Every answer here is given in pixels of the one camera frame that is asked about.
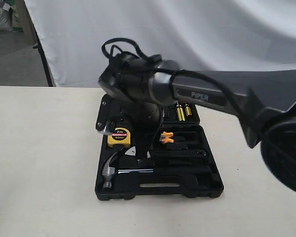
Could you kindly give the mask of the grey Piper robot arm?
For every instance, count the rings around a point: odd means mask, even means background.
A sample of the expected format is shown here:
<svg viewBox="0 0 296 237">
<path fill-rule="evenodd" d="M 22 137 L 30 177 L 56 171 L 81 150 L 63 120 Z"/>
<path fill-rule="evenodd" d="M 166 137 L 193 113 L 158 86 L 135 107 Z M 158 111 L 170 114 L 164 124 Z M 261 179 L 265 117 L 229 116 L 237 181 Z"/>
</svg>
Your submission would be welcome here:
<svg viewBox="0 0 296 237">
<path fill-rule="evenodd" d="M 296 192 L 296 69 L 189 71 L 159 55 L 109 57 L 98 79 L 133 122 L 152 124 L 154 107 L 188 102 L 238 118 L 248 147 L 260 145 L 264 164 Z"/>
</svg>

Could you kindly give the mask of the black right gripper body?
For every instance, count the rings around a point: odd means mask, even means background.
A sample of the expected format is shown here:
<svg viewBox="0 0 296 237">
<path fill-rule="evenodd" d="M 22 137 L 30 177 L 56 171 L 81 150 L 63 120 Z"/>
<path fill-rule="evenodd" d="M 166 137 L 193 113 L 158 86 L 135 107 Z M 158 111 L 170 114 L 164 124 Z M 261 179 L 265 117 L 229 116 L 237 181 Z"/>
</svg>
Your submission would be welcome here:
<svg viewBox="0 0 296 237">
<path fill-rule="evenodd" d="M 128 121 L 135 140 L 135 157 L 145 160 L 163 123 L 163 108 L 149 102 L 135 102 L 128 106 Z"/>
</svg>

